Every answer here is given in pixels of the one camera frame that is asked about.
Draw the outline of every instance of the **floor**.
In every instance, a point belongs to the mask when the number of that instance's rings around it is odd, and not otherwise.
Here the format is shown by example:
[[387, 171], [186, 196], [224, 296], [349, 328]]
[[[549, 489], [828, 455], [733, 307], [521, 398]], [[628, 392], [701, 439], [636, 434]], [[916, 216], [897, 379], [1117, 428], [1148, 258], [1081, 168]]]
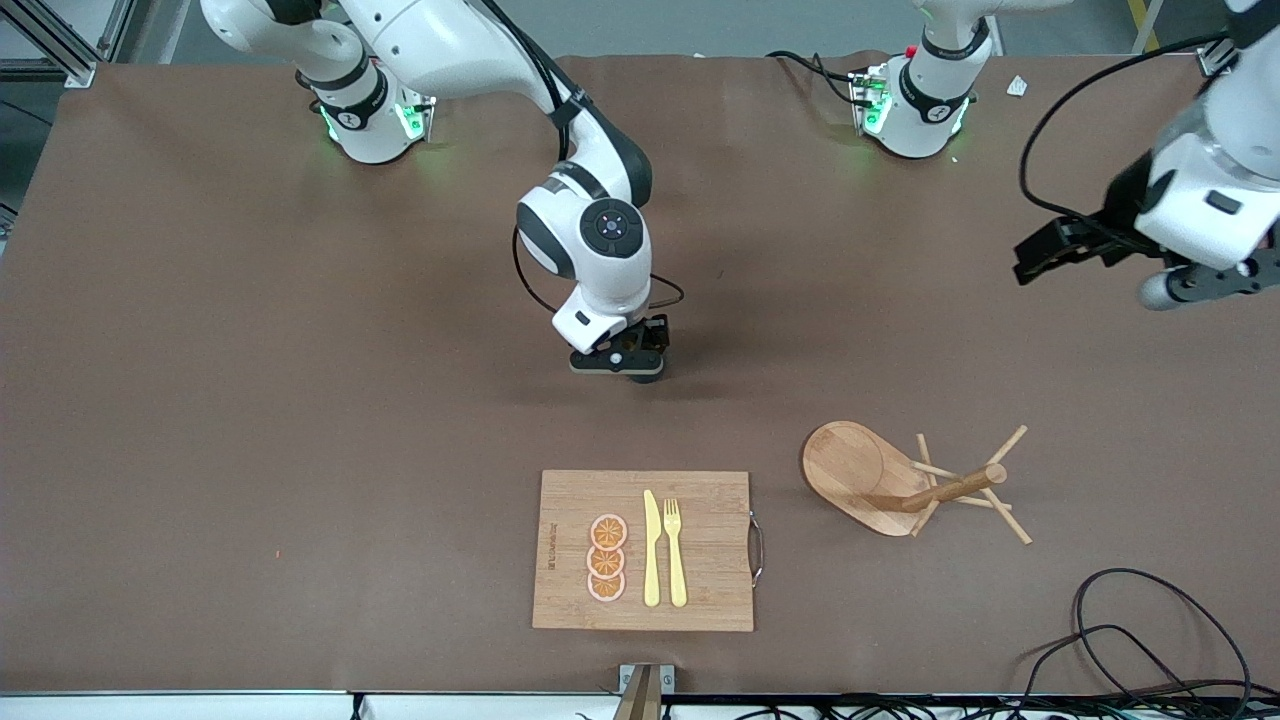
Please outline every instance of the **floor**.
[[[1128, 53], [1135, 37], [1132, 6], [1143, 0], [1074, 0], [1065, 8], [1000, 19], [1009, 55]], [[131, 61], [275, 63], [237, 53], [205, 24], [200, 0], [142, 0], [131, 33]], [[554, 56], [685, 54], [758, 56], [787, 49], [845, 55], [896, 51], [920, 36], [906, 0], [503, 0], [503, 8]], [[1166, 3], [1156, 24], [1161, 42], [1222, 26], [1221, 0]], [[566, 23], [564, 18], [573, 18]], [[56, 82], [5, 82], [0, 100], [52, 119]], [[49, 128], [0, 106], [0, 202], [20, 209]], [[0, 229], [4, 227], [0, 215]]]

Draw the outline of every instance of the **brown table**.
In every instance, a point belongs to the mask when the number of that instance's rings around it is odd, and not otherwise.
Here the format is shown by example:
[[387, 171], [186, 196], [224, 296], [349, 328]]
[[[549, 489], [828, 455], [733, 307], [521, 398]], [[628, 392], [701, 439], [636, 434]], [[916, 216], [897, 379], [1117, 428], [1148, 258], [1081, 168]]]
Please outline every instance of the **brown table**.
[[[435, 143], [369, 168], [288, 68], [102, 68], [0, 278], [0, 683], [581, 691], [663, 661], [698, 692], [1010, 691], [1116, 564], [1183, 584], [1275, 680], [1276, 297], [1155, 314], [1148, 261], [1009, 269], [1047, 219], [1023, 140], [1106, 61], [993, 60], [924, 161], [776, 61], [567, 61], [652, 156], [655, 269], [689, 290], [648, 387], [571, 374], [515, 278], [515, 201], [554, 156], [531, 104], [448, 102]], [[1036, 186], [1096, 208], [1197, 85], [1167, 59], [1080, 97]], [[960, 506], [872, 534], [800, 477], [833, 419], [956, 469], [1030, 425], [1002, 495], [1036, 543]], [[756, 632], [532, 630], [544, 468], [749, 470]], [[1093, 601], [1184, 675], [1233, 671], [1167, 596]], [[1105, 685], [1065, 655], [1039, 689]]]

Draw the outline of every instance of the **metal handle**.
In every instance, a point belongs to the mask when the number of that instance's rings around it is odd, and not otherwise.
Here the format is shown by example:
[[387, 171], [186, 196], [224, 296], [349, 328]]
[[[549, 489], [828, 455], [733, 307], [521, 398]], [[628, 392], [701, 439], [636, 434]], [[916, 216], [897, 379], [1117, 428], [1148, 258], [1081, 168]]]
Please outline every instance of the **metal handle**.
[[751, 520], [751, 529], [755, 530], [755, 571], [751, 573], [751, 588], [755, 588], [755, 584], [760, 582], [760, 573], [764, 571], [764, 530], [760, 529], [760, 523], [755, 519], [755, 510], [749, 510], [746, 515]]

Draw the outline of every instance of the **orange slice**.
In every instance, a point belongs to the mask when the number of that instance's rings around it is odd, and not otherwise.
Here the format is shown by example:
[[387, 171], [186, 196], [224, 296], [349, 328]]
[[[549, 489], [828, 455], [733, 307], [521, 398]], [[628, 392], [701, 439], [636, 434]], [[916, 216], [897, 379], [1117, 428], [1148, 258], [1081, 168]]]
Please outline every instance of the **orange slice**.
[[586, 577], [586, 592], [600, 602], [613, 602], [622, 597], [622, 591], [627, 589], [627, 577], [620, 574], [617, 578], [600, 579], [595, 575]]
[[617, 550], [627, 542], [627, 524], [609, 512], [591, 523], [591, 544], [600, 550]]
[[591, 547], [586, 551], [588, 573], [602, 580], [617, 578], [618, 573], [621, 573], [622, 568], [626, 565], [626, 557], [622, 555], [622, 548], [600, 550], [598, 547]]

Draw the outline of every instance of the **wooden stick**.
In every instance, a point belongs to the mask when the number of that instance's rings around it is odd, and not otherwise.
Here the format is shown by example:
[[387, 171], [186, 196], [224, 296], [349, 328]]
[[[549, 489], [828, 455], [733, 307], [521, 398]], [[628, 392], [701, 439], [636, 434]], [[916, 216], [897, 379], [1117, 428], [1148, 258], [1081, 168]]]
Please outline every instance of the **wooden stick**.
[[1000, 446], [1000, 450], [997, 450], [996, 454], [991, 456], [991, 460], [987, 460], [987, 465], [995, 465], [996, 462], [1004, 460], [1005, 456], [1009, 455], [1009, 451], [1012, 450], [1015, 445], [1018, 445], [1018, 441], [1023, 439], [1024, 434], [1027, 434], [1027, 425], [1018, 425], [1018, 429], [1014, 430], [1012, 437], [1006, 439], [1005, 445]]
[[[986, 507], [987, 510], [992, 510], [992, 509], [996, 507], [995, 505], [991, 503], [989, 500], [978, 500], [977, 497], [968, 497], [968, 496], [966, 497], [957, 497], [957, 498], [952, 500], [951, 502], [956, 502], [956, 503], [960, 503], [960, 505], [970, 505], [973, 507]], [[1014, 506], [1010, 505], [1010, 503], [1007, 503], [1007, 502], [1001, 502], [1001, 505], [1005, 506], [1005, 510], [1012, 510], [1014, 509]]]
[[[933, 459], [929, 457], [929, 446], [924, 442], [924, 433], [916, 433], [915, 446], [920, 450], [920, 460], [933, 462]], [[933, 475], [933, 473], [925, 473], [924, 477], [929, 479], [931, 488], [938, 487], [938, 479]], [[933, 516], [933, 511], [937, 509], [938, 501], [931, 500], [929, 506], [924, 509], [924, 512], [920, 512], [920, 516], [915, 520], [915, 525], [911, 528], [913, 538], [920, 536], [920, 530], [924, 529], [924, 524], [929, 521], [929, 518]]]
[[[1009, 455], [1009, 451], [1012, 450], [1015, 445], [1018, 445], [1018, 441], [1023, 439], [1024, 434], [1027, 434], [1027, 425], [1018, 425], [1018, 429], [1014, 430], [1012, 437], [1006, 439], [1005, 445], [1000, 446], [1000, 450], [997, 450], [996, 454], [991, 456], [991, 461], [1000, 462], [1001, 460], [1004, 460], [1005, 455]], [[1018, 520], [1014, 520], [1014, 515], [1009, 510], [1004, 509], [1002, 503], [1000, 502], [1000, 497], [997, 497], [996, 493], [991, 491], [991, 488], [982, 488], [982, 495], [987, 500], [989, 500], [992, 505], [996, 506], [996, 512], [1000, 512], [1000, 516], [1005, 519], [1005, 524], [1009, 525], [1011, 530], [1014, 530], [1014, 534], [1018, 536], [1018, 539], [1023, 541], [1023, 544], [1030, 544], [1032, 537], [1028, 536], [1027, 530], [1024, 530], [1023, 527], [1018, 524]]]
[[911, 466], [915, 468], [916, 470], [928, 473], [931, 475], [937, 475], [940, 478], [946, 478], [948, 480], [959, 480], [959, 479], [964, 478], [964, 475], [961, 475], [959, 473], [952, 473], [951, 470], [943, 470], [942, 468], [934, 468], [933, 465], [929, 465], [928, 462], [916, 462], [916, 461], [913, 460], [911, 461]]
[[979, 489], [987, 489], [993, 484], [1000, 484], [1009, 478], [1002, 465], [987, 465], [986, 468], [969, 473], [957, 483], [947, 483], [936, 488], [923, 489], [902, 501], [905, 512], [919, 512], [929, 506], [929, 502], [947, 502], [961, 495], [969, 495]]

